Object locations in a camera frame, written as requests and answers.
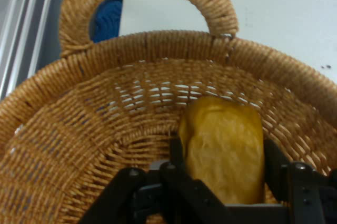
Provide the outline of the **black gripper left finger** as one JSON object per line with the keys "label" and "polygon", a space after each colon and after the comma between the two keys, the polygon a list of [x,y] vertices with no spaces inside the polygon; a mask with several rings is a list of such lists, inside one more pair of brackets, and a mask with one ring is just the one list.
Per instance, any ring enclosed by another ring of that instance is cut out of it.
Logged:
{"label": "black gripper left finger", "polygon": [[200,180],[185,170],[182,142],[170,141],[170,158],[159,169],[121,169],[80,223],[146,223],[160,214],[166,223],[231,223],[232,217]]}

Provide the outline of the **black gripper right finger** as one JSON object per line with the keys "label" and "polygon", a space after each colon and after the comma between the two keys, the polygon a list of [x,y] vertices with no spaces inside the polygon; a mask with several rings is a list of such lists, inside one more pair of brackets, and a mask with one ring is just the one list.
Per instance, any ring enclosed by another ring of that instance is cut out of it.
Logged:
{"label": "black gripper right finger", "polygon": [[264,154],[265,182],[276,200],[288,203],[290,223],[336,223],[336,169],[323,175],[290,161],[270,139]]}

